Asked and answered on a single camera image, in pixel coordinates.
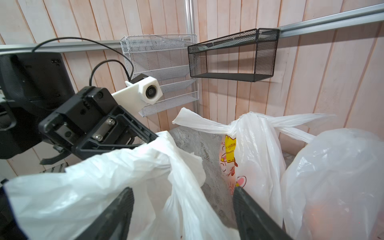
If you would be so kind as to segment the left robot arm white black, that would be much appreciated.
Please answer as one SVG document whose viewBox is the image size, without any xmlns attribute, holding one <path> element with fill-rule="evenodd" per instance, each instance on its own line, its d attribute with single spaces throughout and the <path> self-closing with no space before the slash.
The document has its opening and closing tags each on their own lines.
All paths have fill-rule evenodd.
<svg viewBox="0 0 384 240">
<path fill-rule="evenodd" d="M 40 163 L 52 165 L 154 141 L 157 135 L 135 114 L 162 97 L 159 82 L 141 74 L 126 85 L 115 93 L 95 86 L 75 92 L 61 54 L 1 55 L 1 158 L 45 142 L 58 155 Z"/>
</svg>

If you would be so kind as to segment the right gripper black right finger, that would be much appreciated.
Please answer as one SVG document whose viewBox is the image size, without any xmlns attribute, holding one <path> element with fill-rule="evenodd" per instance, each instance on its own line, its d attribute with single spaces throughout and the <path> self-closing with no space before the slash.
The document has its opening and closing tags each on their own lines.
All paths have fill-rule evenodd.
<svg viewBox="0 0 384 240">
<path fill-rule="evenodd" d="M 241 187 L 235 187 L 233 206 L 242 240 L 290 240 L 277 223 Z"/>
</svg>

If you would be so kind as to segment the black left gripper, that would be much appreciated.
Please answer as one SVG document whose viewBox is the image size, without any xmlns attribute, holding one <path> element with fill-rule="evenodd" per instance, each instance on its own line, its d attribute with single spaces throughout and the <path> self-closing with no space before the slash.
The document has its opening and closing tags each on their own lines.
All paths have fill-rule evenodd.
<svg viewBox="0 0 384 240">
<path fill-rule="evenodd" d="M 108 89 L 97 87 L 84 87 L 42 120 L 38 129 L 81 160 L 134 149 L 158 137 L 118 106 Z"/>
</svg>

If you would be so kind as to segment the white printed plastic bag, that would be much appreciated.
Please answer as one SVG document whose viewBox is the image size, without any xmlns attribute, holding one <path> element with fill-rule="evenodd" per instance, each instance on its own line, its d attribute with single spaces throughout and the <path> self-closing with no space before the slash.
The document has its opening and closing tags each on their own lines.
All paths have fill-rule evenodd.
<svg viewBox="0 0 384 240">
<path fill-rule="evenodd" d="M 284 223 L 295 240 L 370 240 L 384 211 L 384 142 L 359 129 L 316 136 L 281 180 Z"/>
</svg>

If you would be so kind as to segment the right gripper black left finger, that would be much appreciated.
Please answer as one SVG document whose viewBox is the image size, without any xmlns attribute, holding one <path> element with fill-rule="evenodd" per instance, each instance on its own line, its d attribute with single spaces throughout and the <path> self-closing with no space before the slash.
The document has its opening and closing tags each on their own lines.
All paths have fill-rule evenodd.
<svg viewBox="0 0 384 240">
<path fill-rule="evenodd" d="M 134 203 L 133 190 L 125 188 L 77 239 L 126 240 Z"/>
</svg>

